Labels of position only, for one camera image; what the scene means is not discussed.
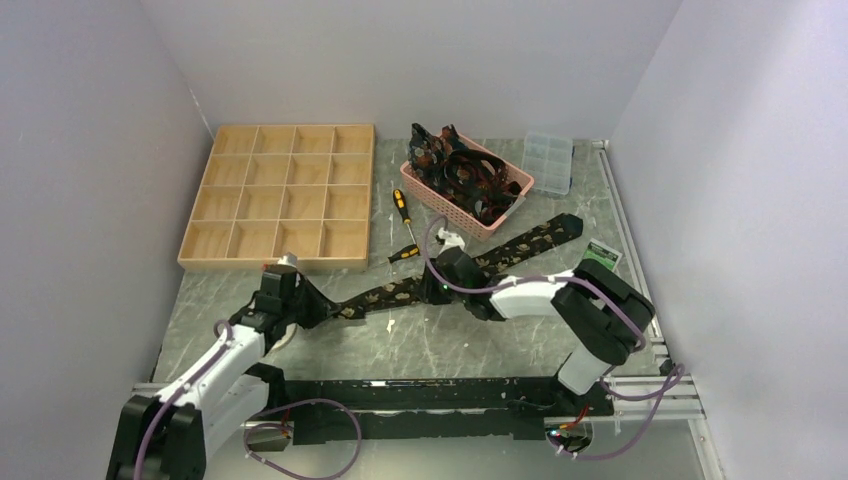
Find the black gold patterned tie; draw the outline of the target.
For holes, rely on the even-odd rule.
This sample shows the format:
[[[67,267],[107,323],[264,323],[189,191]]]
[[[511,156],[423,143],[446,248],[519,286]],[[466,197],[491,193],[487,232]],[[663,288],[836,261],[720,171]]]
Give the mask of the black gold patterned tie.
[[[482,269],[484,279],[492,280],[511,267],[579,238],[583,233],[583,227],[584,221],[576,215],[559,214],[477,255],[473,261]],[[430,273],[421,273],[367,290],[333,307],[330,310],[331,318],[360,320],[372,312],[419,303],[445,305],[453,301],[449,295],[438,292],[432,295],[433,301],[422,300],[420,294],[425,291],[422,286],[423,280],[431,282],[433,277]]]

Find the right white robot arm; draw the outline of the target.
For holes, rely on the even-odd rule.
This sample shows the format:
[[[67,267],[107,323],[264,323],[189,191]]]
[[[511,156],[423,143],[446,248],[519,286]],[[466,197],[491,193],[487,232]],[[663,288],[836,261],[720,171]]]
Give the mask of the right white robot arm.
[[[550,391],[564,415],[578,413],[602,376],[646,347],[645,331],[656,314],[647,297],[591,258],[551,275],[490,278],[463,248],[453,246],[428,258],[426,272],[439,292],[457,297],[480,320],[558,316],[565,322],[578,346],[559,367]]]

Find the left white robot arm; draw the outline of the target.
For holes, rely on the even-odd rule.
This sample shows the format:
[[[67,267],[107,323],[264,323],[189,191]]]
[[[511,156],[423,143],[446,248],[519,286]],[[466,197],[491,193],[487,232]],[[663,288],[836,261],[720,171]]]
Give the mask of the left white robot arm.
[[[335,315],[296,267],[269,265],[250,300],[213,328],[213,345],[176,380],[123,406],[109,479],[200,479],[210,458],[245,421],[279,417],[289,401],[282,369],[263,363],[295,328]]]

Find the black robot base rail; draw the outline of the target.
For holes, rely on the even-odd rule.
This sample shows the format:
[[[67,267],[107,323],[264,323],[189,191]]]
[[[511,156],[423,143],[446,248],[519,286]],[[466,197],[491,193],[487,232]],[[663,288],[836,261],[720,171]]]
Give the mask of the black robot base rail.
[[[578,396],[547,376],[289,380],[249,420],[285,423],[294,444],[317,445],[357,438],[541,440],[560,423],[613,412],[599,386]]]

